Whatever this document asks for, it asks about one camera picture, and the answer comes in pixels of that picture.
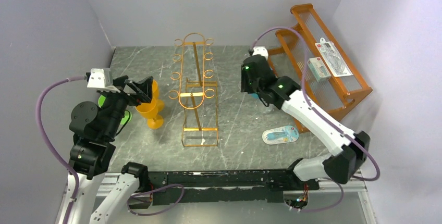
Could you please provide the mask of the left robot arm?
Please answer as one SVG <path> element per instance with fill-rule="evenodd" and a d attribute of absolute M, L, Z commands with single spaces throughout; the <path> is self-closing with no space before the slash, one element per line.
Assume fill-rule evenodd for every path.
<path fill-rule="evenodd" d="M 149 186 L 145 165 L 130 163 L 123 178 L 104 202 L 94 209 L 101 183 L 115 151 L 112 142 L 120 131 L 120 122 L 129 106 L 153 100 L 153 77 L 133 81 L 128 76 L 112 78 L 103 69 L 92 69 L 80 77 L 87 87 L 106 97 L 103 106 L 95 102 L 79 103 L 71 112 L 69 130 L 73 147 L 69 153 L 66 201 L 59 223 L 110 223 L 113 212 L 121 208 L 131 193 L 144 192 Z"/>

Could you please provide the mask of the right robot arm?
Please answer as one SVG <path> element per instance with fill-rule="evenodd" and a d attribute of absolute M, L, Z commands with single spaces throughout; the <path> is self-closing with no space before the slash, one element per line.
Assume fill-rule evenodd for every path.
<path fill-rule="evenodd" d="M 277 77 L 262 55 L 247 57 L 241 65 L 241 91 L 257 94 L 265 106 L 270 104 L 302 123 L 327 148 L 328 154 L 294 162 L 287 174 L 287 185 L 301 189 L 306 181 L 329 178 L 346 184 L 366 161 L 364 153 L 370 137 L 342 126 L 306 97 L 301 86 L 288 76 Z"/>

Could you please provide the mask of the clear flute glass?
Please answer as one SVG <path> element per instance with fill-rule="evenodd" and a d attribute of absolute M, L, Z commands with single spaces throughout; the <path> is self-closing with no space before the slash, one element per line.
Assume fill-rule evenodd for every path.
<path fill-rule="evenodd" d="M 275 106 L 273 104 L 266 106 L 260 101 L 258 101 L 255 106 L 259 112 L 259 116 L 256 117 L 256 120 L 265 119 L 266 116 L 275 110 Z"/>

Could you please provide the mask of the orange plastic goblet rear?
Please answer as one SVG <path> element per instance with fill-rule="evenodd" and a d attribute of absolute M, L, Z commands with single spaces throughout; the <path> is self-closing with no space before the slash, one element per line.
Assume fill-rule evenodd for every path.
<path fill-rule="evenodd" d="M 153 80 L 153 83 L 152 83 L 152 93 L 153 93 L 153 97 L 157 101 L 158 111 L 161 112 L 164 109 L 164 102 L 159 98 L 159 87 L 158 87 L 157 81 L 155 81 L 155 80 Z"/>

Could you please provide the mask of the orange plastic goblet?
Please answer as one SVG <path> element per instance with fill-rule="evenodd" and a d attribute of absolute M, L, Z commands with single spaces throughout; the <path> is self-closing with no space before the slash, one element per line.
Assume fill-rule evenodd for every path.
<path fill-rule="evenodd" d="M 152 98 L 150 103 L 141 103 L 136 106 L 137 112 L 146 119 L 146 124 L 151 129 L 159 129 L 163 123 L 164 119 L 158 114 L 157 99 Z"/>
<path fill-rule="evenodd" d="M 157 81 L 155 81 L 155 80 L 153 80 L 153 83 L 152 83 L 152 93 L 153 93 L 153 97 L 157 101 L 158 111 L 161 112 L 164 109 L 164 102 L 159 98 L 159 87 L 158 87 Z"/>

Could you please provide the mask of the orange plastic goblet front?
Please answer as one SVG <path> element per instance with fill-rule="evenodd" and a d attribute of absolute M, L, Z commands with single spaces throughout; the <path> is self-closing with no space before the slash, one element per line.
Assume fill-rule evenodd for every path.
<path fill-rule="evenodd" d="M 146 124 L 151 129 L 159 129 L 163 123 L 164 119 L 158 114 L 157 99 L 152 98 L 150 103 L 141 103 L 136 106 L 137 112 L 146 119 Z"/>

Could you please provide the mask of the green plastic goblet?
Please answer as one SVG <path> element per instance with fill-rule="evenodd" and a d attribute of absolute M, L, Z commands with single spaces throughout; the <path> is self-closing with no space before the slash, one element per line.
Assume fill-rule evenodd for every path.
<path fill-rule="evenodd" d="M 106 97 L 104 95 L 100 95 L 97 101 L 97 104 L 100 108 L 103 108 L 103 105 L 105 103 Z M 120 121 L 120 125 L 124 125 L 126 123 L 128 123 L 131 120 L 132 114 L 129 110 L 125 110 L 124 116 L 122 118 L 122 120 Z"/>

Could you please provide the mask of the orange wooden shelf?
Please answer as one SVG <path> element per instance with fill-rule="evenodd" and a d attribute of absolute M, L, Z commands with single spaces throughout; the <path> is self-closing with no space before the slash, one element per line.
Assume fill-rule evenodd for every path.
<path fill-rule="evenodd" d="M 312 4 L 292 6 L 293 27 L 275 35 L 280 46 L 268 49 L 268 62 L 277 76 L 297 83 L 305 78 L 308 96 L 334 119 L 341 121 L 372 91 L 353 62 L 332 35 Z"/>

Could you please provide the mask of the small teal box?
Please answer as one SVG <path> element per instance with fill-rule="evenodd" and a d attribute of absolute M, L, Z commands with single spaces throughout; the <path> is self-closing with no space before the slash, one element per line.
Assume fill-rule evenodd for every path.
<path fill-rule="evenodd" d="M 309 58 L 308 67 L 317 82 L 329 80 L 331 74 L 320 57 Z"/>

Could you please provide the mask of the toothbrush blister pack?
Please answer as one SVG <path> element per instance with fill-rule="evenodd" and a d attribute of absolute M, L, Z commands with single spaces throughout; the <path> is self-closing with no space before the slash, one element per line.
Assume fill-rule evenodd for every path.
<path fill-rule="evenodd" d="M 262 133 L 262 140 L 267 145 L 292 143 L 299 138 L 299 131 L 294 126 L 283 126 L 266 130 Z"/>

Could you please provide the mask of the white blister package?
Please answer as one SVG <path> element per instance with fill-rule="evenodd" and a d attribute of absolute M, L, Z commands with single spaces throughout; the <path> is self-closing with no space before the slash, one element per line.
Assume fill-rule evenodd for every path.
<path fill-rule="evenodd" d="M 332 41 L 326 41 L 324 38 L 320 38 L 320 41 L 315 43 L 315 46 L 334 77 L 347 77 L 353 75 L 346 61 L 343 59 Z"/>

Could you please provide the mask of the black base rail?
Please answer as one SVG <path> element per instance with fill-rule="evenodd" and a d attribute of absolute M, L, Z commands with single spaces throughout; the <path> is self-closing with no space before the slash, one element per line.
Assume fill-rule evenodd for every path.
<path fill-rule="evenodd" d="M 135 190 L 155 190 L 153 204 L 267 201 L 282 203 L 285 191 L 318 190 L 312 179 L 303 182 L 288 169 L 224 171 L 150 171 Z"/>

